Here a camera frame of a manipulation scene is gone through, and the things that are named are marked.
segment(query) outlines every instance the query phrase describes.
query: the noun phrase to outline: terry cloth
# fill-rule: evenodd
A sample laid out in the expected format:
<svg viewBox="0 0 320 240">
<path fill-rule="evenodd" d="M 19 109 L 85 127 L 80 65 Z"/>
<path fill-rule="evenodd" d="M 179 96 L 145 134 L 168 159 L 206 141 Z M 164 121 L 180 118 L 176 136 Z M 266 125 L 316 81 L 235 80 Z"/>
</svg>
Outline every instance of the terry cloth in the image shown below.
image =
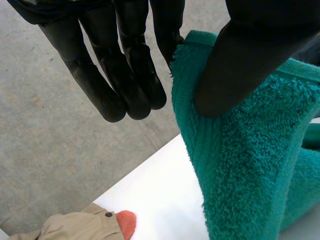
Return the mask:
<svg viewBox="0 0 320 240">
<path fill-rule="evenodd" d="M 320 109 L 320 68 L 290 58 L 242 104 L 207 118 L 193 98 L 217 36 L 191 31 L 171 66 L 173 109 L 206 226 L 211 240 L 276 240 L 292 222 L 283 217 L 297 218 L 284 213 L 305 131 Z M 317 154 L 310 158 L 317 162 Z"/>
</svg>

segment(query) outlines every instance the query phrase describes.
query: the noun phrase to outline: red object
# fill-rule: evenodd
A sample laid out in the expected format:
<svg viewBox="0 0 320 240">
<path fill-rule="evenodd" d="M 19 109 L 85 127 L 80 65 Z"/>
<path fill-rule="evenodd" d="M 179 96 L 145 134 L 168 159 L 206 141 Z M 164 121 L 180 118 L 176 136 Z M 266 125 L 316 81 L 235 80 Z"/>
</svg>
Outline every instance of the red object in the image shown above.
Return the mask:
<svg viewBox="0 0 320 240">
<path fill-rule="evenodd" d="M 137 217 L 131 211 L 121 211 L 115 214 L 124 240 L 129 240 L 135 232 Z"/>
</svg>

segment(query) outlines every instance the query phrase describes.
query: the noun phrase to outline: beige cloth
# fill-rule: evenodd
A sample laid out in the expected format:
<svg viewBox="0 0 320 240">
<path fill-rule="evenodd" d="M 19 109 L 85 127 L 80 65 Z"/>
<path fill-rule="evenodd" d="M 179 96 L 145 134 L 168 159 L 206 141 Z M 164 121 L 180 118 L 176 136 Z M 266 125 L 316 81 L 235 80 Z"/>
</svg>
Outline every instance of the beige cloth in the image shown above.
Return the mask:
<svg viewBox="0 0 320 240">
<path fill-rule="evenodd" d="M 115 213 L 108 212 L 104 208 L 91 203 L 81 212 L 74 212 L 66 215 L 53 215 L 45 221 L 41 230 L 17 234 L 11 236 L 8 240 L 125 239 L 117 222 Z"/>
</svg>

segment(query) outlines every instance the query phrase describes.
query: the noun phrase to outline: gray floor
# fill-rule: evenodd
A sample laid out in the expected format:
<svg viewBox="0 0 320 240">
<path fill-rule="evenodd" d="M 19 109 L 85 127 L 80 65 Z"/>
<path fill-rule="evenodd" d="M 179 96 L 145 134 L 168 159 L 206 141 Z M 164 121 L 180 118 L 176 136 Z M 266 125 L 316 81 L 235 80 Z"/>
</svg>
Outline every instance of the gray floor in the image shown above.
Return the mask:
<svg viewBox="0 0 320 240">
<path fill-rule="evenodd" d="M 184 36 L 217 32 L 229 20 L 224 0 L 186 0 L 184 16 Z M 179 129 L 170 102 L 143 121 L 105 122 L 37 26 L 7 1 L 0 1 L 0 22 L 0 228 L 11 235 L 81 210 Z M 170 96 L 151 15 L 146 38 Z"/>
</svg>

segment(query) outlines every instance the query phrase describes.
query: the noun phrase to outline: black finger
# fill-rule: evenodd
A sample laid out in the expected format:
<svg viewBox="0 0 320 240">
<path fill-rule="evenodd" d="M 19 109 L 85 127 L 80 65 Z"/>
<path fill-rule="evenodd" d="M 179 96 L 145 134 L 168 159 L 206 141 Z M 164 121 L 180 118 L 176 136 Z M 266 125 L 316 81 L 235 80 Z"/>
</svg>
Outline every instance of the black finger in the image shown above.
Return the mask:
<svg viewBox="0 0 320 240">
<path fill-rule="evenodd" d="M 79 19 L 108 80 L 125 102 L 128 115 L 135 120 L 146 118 L 151 105 L 119 47 L 116 12 L 111 1 L 84 12 Z"/>
<path fill-rule="evenodd" d="M 125 106 L 93 64 L 78 19 L 64 18 L 40 28 L 101 115 L 112 123 L 123 119 Z"/>
<path fill-rule="evenodd" d="M 185 0 L 150 0 L 150 3 L 156 42 L 170 66 L 177 45 L 184 42 L 180 28 L 183 24 Z"/>
<path fill-rule="evenodd" d="M 226 2 L 231 21 L 220 32 L 195 91 L 195 107 L 207 117 L 220 116 L 241 104 L 320 30 L 320 8 L 302 13 L 297 8 L 302 3 L 296 0 Z M 313 22 L 306 23 L 310 16 Z"/>
<path fill-rule="evenodd" d="M 167 102 L 165 90 L 157 75 L 145 41 L 148 0 L 115 0 L 122 48 L 127 61 L 154 110 Z"/>
</svg>

